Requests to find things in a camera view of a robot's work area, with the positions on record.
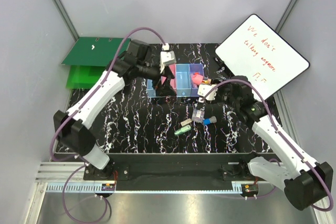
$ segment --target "whiteboard black frame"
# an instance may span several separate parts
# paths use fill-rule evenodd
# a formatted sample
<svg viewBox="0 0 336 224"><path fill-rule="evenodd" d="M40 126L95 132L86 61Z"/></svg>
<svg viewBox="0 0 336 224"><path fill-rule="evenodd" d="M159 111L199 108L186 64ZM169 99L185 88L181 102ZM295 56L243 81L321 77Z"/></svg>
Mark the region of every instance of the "whiteboard black frame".
<svg viewBox="0 0 336 224"><path fill-rule="evenodd" d="M308 67L302 71L301 73L299 73L297 76L295 76L293 79L291 79L289 82L287 82L285 85L283 85L281 88L279 88L277 91L275 91L273 94L271 94L270 96L264 98L265 100L270 98L271 96L273 96L275 93L277 93L279 90L281 90L283 87L285 87L286 85L288 85L290 82L292 82L294 79L296 79L298 76L300 76L301 74L303 74L304 72L306 72L309 68L310 68L310 62L309 60L307 60L298 50L296 50L290 43L288 43L280 34L278 34L273 28L271 28L262 18L260 18L260 16L258 14L252 13L250 16L248 16L232 33L230 33L229 36L227 36L219 45L218 47L223 44L240 26L243 25L243 23L248 20L251 16L257 16L266 26L268 26L268 28L270 28L276 35L278 35L288 46L290 46L299 56L301 56L307 63L308 63ZM218 54L216 54L216 57L219 58L224 66L235 76L235 73L233 73L230 68L228 67L228 65L225 63L224 60L222 60Z"/></svg>

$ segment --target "black marble table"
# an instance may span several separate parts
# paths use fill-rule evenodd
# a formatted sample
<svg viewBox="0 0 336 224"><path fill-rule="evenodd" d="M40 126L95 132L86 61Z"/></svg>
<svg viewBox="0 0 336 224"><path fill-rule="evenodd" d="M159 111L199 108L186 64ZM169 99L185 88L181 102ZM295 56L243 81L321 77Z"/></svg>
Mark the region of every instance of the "black marble table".
<svg viewBox="0 0 336 224"><path fill-rule="evenodd" d="M224 69L213 60L219 44L174 44L177 63L201 63L209 78L224 78ZM159 60L161 47L152 45L152 60ZM87 90L73 90L69 106L78 102ZM267 100L278 121L273 97ZM191 118L194 109L204 110L205 118L217 117L217 123L204 126L193 122L192 130L179 136L174 132L180 122ZM179 101L150 99L146 80L135 79L119 92L97 116L91 131L98 145L108 153L248 153L272 152L269 146L223 104L203 104L196 98ZM56 153L70 152L58 144Z"/></svg>

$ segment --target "white wall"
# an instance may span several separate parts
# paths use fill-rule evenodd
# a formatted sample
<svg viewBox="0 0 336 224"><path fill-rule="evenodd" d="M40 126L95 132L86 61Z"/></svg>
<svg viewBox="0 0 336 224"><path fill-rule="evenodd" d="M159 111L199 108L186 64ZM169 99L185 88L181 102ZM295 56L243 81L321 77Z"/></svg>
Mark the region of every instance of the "white wall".
<svg viewBox="0 0 336 224"><path fill-rule="evenodd" d="M53 114L64 109L74 44L52 0L0 0L0 222L20 223L39 164L49 157Z"/></svg>
<svg viewBox="0 0 336 224"><path fill-rule="evenodd" d="M271 27L290 0L62 0L80 36L123 37L149 26L168 42L222 42L250 14ZM133 38L158 42L149 32Z"/></svg>
<svg viewBox="0 0 336 224"><path fill-rule="evenodd" d="M336 0L299 0L281 35L311 67L283 88L302 147L336 169ZM332 195L336 199L336 175ZM332 212L336 220L336 209Z"/></svg>

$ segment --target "shiny floor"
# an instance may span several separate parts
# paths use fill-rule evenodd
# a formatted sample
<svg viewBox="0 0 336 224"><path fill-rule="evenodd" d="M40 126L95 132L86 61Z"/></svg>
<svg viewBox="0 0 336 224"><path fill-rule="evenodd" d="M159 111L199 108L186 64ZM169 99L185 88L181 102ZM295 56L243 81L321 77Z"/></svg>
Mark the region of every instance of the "shiny floor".
<svg viewBox="0 0 336 224"><path fill-rule="evenodd" d="M66 204L71 214L82 221L98 219L104 203L91 198L78 204L88 194L67 194ZM159 224L313 224L317 223L311 209L298 211L287 202L284 193L276 190L271 196L245 201L218 195L114 194L108 198L112 207L100 223ZM61 194L47 193L39 216L39 224L75 223L64 213Z"/></svg>

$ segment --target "green marker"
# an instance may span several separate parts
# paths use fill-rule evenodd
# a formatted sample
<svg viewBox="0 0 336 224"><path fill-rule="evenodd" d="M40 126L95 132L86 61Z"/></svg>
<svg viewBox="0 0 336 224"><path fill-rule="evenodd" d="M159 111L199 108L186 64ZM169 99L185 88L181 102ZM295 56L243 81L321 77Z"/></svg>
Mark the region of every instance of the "green marker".
<svg viewBox="0 0 336 224"><path fill-rule="evenodd" d="M178 129L177 131L174 132L175 136L181 135L187 131L191 130L191 126L190 125L186 125L180 129Z"/></svg>

